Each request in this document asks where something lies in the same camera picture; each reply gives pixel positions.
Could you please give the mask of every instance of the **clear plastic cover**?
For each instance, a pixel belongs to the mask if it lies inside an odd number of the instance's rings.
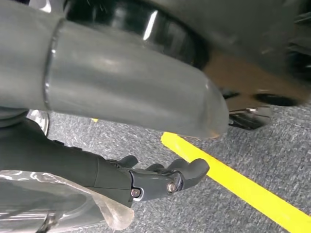
[[[134,211],[114,200],[50,173],[0,171],[0,233],[66,232],[106,223],[123,230]]]

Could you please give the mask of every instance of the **yellow line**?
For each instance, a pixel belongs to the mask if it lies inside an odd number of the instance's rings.
[[[162,142],[191,162],[202,158],[210,166],[208,176],[291,233],[311,233],[311,217],[176,134],[164,133]]]

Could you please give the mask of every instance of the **yellow floor stripe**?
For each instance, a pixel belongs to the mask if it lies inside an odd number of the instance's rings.
[[[208,176],[289,232],[311,233],[310,216],[273,193],[195,147],[176,134],[164,133],[162,141],[165,146],[187,162],[198,158],[205,159],[210,166]]]

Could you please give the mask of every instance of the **bolt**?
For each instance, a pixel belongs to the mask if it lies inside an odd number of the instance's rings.
[[[169,182],[168,184],[168,191],[169,193],[173,193],[175,191],[175,189],[176,189],[176,185],[174,182]]]
[[[140,190],[137,189],[137,188],[134,188],[134,189],[131,190],[131,195],[134,198],[137,198],[137,197],[140,196]]]

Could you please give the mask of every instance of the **gray carpet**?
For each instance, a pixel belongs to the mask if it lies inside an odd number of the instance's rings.
[[[311,105],[274,108],[273,123],[256,132],[230,128],[217,139],[192,143],[311,215]],[[135,155],[141,167],[168,165],[177,155],[161,132],[88,118],[51,115],[50,138],[105,158]],[[196,188],[162,200],[134,203],[125,233],[282,233],[285,230],[206,177]],[[106,226],[80,233],[112,232]]]

